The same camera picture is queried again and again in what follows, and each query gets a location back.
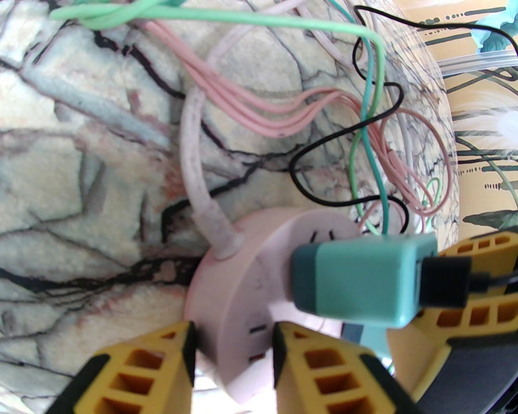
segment cable bundle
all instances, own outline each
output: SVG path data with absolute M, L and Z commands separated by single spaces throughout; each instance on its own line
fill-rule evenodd
M 342 13 L 347 20 L 354 22 L 354 19 L 339 4 L 337 4 L 335 0 L 328 1 L 333 5 L 333 7 Z M 365 27 L 365 21 L 361 17 L 359 11 L 365 10 L 376 13 L 413 27 L 429 28 L 430 26 L 409 22 L 405 19 L 401 19 L 366 6 L 354 7 L 357 17 L 362 25 L 315 20 L 310 19 L 311 14 L 304 6 L 304 2 L 305 0 L 285 0 L 264 12 L 255 13 L 169 7 L 163 5 L 160 0 L 137 0 L 127 5 L 82 4 L 69 6 L 54 10 L 51 14 L 55 19 L 77 18 L 81 23 L 91 29 L 105 29 L 126 23 L 133 19 L 145 19 L 143 26 L 158 37 L 164 44 L 168 45 L 168 47 L 170 47 L 183 63 L 197 86 L 188 93 L 185 100 L 184 110 L 182 112 L 180 135 L 182 174 L 188 197 L 194 210 L 194 219 L 211 245 L 219 251 L 218 255 L 220 257 L 228 257 L 235 253 L 235 251 L 239 249 L 241 241 L 239 239 L 239 234 L 233 228 L 232 224 L 228 221 L 217 203 L 211 199 L 203 177 L 202 164 L 199 155 L 199 139 L 202 110 L 207 97 L 236 122 L 265 137 L 276 139 L 284 138 L 300 132 L 313 121 L 325 105 L 331 102 L 339 102 L 351 108 L 358 115 L 360 122 L 305 147 L 291 160 L 289 172 L 294 184 L 302 194 L 316 203 L 327 206 L 358 205 L 358 213 L 360 216 L 363 216 L 360 221 L 360 226 L 367 224 L 369 229 L 373 232 L 376 231 L 374 226 L 366 222 L 366 220 L 379 202 L 381 202 L 383 206 L 382 233 L 384 234 L 387 233 L 388 229 L 389 201 L 396 203 L 403 213 L 401 215 L 403 218 L 402 232 L 405 231 L 408 226 L 409 212 L 401 200 L 386 194 L 372 150 L 374 150 L 378 156 L 378 161 L 383 167 L 388 180 L 401 192 L 403 198 L 408 203 L 410 210 L 422 218 L 423 231 L 426 227 L 426 220 L 428 219 L 429 223 L 429 218 L 444 206 L 451 192 L 453 181 L 452 168 L 448 160 L 449 157 L 447 150 L 441 137 L 434 129 L 433 125 L 422 115 L 408 109 L 400 108 L 404 99 L 404 94 L 399 84 L 394 82 L 383 82 L 385 55 L 382 39 L 378 34 Z M 297 18 L 273 15 L 293 9 L 295 9 L 301 17 Z M 168 26 L 160 21 L 154 21 L 153 19 L 222 21 L 229 23 L 244 23 L 248 24 L 248 26 L 235 27 L 212 49 L 207 61 L 203 62 L 194 52 L 192 52 L 192 50 L 189 49 L 180 37 L 171 31 Z M 316 40 L 335 60 L 346 67 L 354 67 L 360 76 L 365 79 L 366 84 L 363 101 L 360 102 L 352 94 L 338 88 L 316 87 L 302 92 L 289 103 L 275 105 L 258 98 L 254 94 L 238 85 L 235 85 L 231 80 L 222 76 L 215 69 L 219 59 L 236 42 L 238 42 L 242 36 L 256 25 L 304 28 L 312 30 Z M 465 27 L 491 30 L 507 37 L 518 53 L 518 48 L 514 40 L 499 29 L 462 23 L 438 24 L 431 27 Z M 329 41 L 322 31 L 349 33 L 360 37 L 355 45 L 351 61 L 341 54 L 341 52 L 331 43 L 331 41 Z M 368 58 L 368 70 L 366 75 L 364 75 L 359 69 L 358 62 L 356 61 L 357 50 L 361 42 L 364 44 L 361 59 L 364 59 L 365 56 Z M 376 70 L 370 42 L 375 46 Z M 374 82 L 374 72 L 376 72 L 376 82 Z M 372 102 L 369 102 L 371 86 L 374 86 L 374 94 Z M 399 96 L 391 108 L 376 115 L 377 106 L 381 99 L 382 89 L 384 86 L 397 88 Z M 319 96 L 317 100 L 304 105 L 308 98 L 317 95 Z M 264 116 L 260 114 L 260 112 L 269 113 L 273 115 L 275 119 Z M 430 129 L 439 143 L 448 174 L 448 182 L 440 202 L 440 180 L 438 180 L 438 178 L 434 178 L 427 185 L 422 183 L 416 173 L 399 158 L 394 150 L 389 147 L 384 138 L 387 117 L 396 112 L 414 116 L 422 121 Z M 318 146 L 352 132 L 357 132 L 357 135 L 354 139 L 351 151 L 350 171 L 354 172 L 354 152 L 357 144 L 361 140 L 365 146 L 367 157 L 378 184 L 380 194 L 378 196 L 356 198 L 350 201 L 328 201 L 309 193 L 304 186 L 302 186 L 297 176 L 297 164 L 299 160 Z M 352 193 L 353 195 L 356 195 L 356 182 L 353 174 L 350 175 Z M 417 183 L 418 187 L 424 194 L 424 200 L 414 193 L 409 185 L 409 179 L 412 179 Z M 438 183 L 437 191 L 434 195 L 429 191 L 429 188 L 433 183 Z M 360 205 L 369 201 L 376 201 L 376 203 L 371 205 L 368 211 L 364 214 Z

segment green cable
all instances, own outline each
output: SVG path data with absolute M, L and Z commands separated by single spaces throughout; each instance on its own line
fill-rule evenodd
M 331 3 L 351 23 L 355 23 L 354 18 L 342 6 L 340 6 L 335 0 L 327 0 L 327 1 L 329 1 L 329 3 Z M 369 56 L 369 62 L 368 62 L 368 66 L 367 66 L 367 76 L 366 76 L 366 80 L 365 80 L 365 92 L 363 95 L 362 108 L 360 111 L 360 121 L 364 121 L 367 116 L 369 97 L 370 97 L 370 93 L 371 93 L 371 89 L 372 89 L 373 72 L 374 72 L 374 58 L 372 56 L 372 47 L 370 45 L 370 42 L 368 42 L 365 38 L 363 38 L 362 40 L 363 40 L 363 44 L 367 48 L 367 55 Z M 374 102 L 374 101 L 372 102 L 372 106 L 374 106 L 374 105 L 378 106 L 378 104 L 379 104 L 378 102 Z M 358 188 L 357 188 L 357 184 L 356 184 L 356 173 L 354 172 L 355 154 L 356 154 L 356 149 L 359 144 L 359 140 L 362 139 L 366 152 L 368 152 L 371 149 L 369 137 L 368 137 L 367 133 L 368 133 L 367 128 L 362 128 L 360 133 L 355 134 L 355 137 L 354 137 L 354 140 L 353 140 L 353 143 L 351 146 L 351 151 L 349 153 L 349 181 L 351 183 L 352 198 L 359 197 Z M 388 200 L 386 199 L 385 187 L 383 185 L 383 182 L 381 182 L 381 184 L 380 184 L 380 182 L 378 182 L 378 177 L 376 176 L 376 173 L 379 176 L 379 170 L 378 170 L 378 166 L 376 165 L 376 162 L 374 162 L 374 164 L 371 164 L 371 168 L 374 173 L 376 183 L 378 184 L 378 188 L 380 189 L 380 198 L 382 200 L 382 203 L 383 203 L 383 193 L 384 193 L 384 198 L 387 201 L 386 206 L 382 204 L 382 207 L 383 207 L 383 224 L 385 225 L 385 218 L 387 218 L 386 228 L 388 229 L 389 205 L 388 205 Z M 365 212 L 364 212 L 361 204 L 356 205 L 356 211 L 358 212 L 358 216 L 360 216 L 360 217 L 363 217 L 365 215 Z M 369 229 L 369 231 L 372 234 L 380 235 L 380 232 L 370 221 L 367 220 L 365 222 L 365 226 L 367 227 L 367 229 Z
M 434 193 L 434 205 L 437 205 L 439 203 L 439 198 L 441 197 L 441 193 L 442 193 L 442 181 L 440 178 L 433 177 L 430 181 L 428 181 L 428 184 L 426 184 L 426 189 L 428 191 L 430 191 L 430 188 L 433 183 L 437 183 L 437 190 Z M 426 194 L 423 195 L 423 205 L 425 207 L 428 207 L 428 201 L 426 200 Z M 427 233 L 430 233 L 430 231 L 431 231 L 431 217 L 429 217 L 426 220 L 425 231 Z
M 385 78 L 384 42 L 376 32 L 357 24 L 303 19 L 290 16 L 275 16 L 246 11 L 194 9 L 187 7 L 167 7 L 153 5 L 157 0 L 139 0 L 128 5 L 118 4 L 80 4 L 65 6 L 53 10 L 50 17 L 55 20 L 78 19 L 81 24 L 91 30 L 104 30 L 124 24 L 132 19 L 175 19 L 199 20 L 255 26 L 289 27 L 298 29 L 321 30 L 325 32 L 341 32 L 365 37 L 376 47 L 377 78 Z M 375 86 L 371 114 L 374 114 L 383 94 L 383 83 Z

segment round power strip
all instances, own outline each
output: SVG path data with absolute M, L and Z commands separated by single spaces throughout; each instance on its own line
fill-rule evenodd
M 241 250 L 226 260 L 208 251 L 185 302 L 199 349 L 216 366 L 226 392 L 246 404 L 273 388 L 272 329 L 287 320 L 339 337 L 342 322 L 300 312 L 290 296 L 289 269 L 297 246 L 360 236 L 358 226 L 331 209 L 260 210 L 238 221 Z

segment socket hole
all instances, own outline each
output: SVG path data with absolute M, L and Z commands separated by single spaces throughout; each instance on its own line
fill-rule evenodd
M 485 325 L 489 322 L 489 306 L 474 307 L 469 319 L 470 326 Z
M 317 378 L 315 380 L 320 393 L 323 395 L 353 390 L 359 383 L 353 374 L 333 375 L 332 377 Z
M 507 236 L 500 236 L 495 239 L 495 244 L 509 243 L 509 241 L 510 238 L 508 238 Z
M 437 326 L 441 328 L 453 328 L 461 324 L 463 309 L 443 310 L 437 319 Z
M 135 404 L 103 398 L 95 407 L 95 414 L 138 414 L 140 410 L 142 407 Z
M 173 339 L 175 336 L 176 336 L 176 332 L 169 332 L 169 333 L 166 333 L 165 335 L 162 335 L 162 338 L 163 339 Z
M 250 335 L 253 334 L 253 333 L 256 333 L 256 332 L 262 332 L 262 331 L 266 331 L 266 325 L 259 325 L 257 327 L 254 327 L 252 329 L 250 329 Z
M 498 323 L 510 322 L 518 315 L 518 302 L 498 305 Z
M 134 394 L 148 395 L 152 385 L 152 378 L 117 374 L 117 377 L 115 377 L 110 387 L 116 390 L 132 392 Z
M 372 414 L 374 409 L 367 397 L 359 400 L 344 401 L 327 406 L 329 414 Z
M 160 369 L 165 355 L 161 352 L 149 352 L 144 349 L 133 351 L 126 360 L 126 365 L 148 369 Z
M 253 356 L 249 357 L 248 358 L 248 363 L 252 364 L 255 361 L 260 361 L 261 359 L 264 359 L 265 357 L 266 357 L 266 354 L 264 352 L 263 353 L 258 353 L 257 355 L 253 355 Z
M 304 354 L 311 369 L 326 368 L 328 366 L 343 365 L 341 355 L 334 349 L 317 349 Z
M 457 253 L 465 253 L 465 252 L 470 252 L 473 250 L 473 243 L 471 244 L 465 244 L 464 246 L 460 246 L 458 249 L 457 249 Z

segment black connector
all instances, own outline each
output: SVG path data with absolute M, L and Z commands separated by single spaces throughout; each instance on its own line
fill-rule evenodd
M 421 307 L 466 306 L 471 284 L 471 257 L 435 256 L 423 259 L 419 305 Z

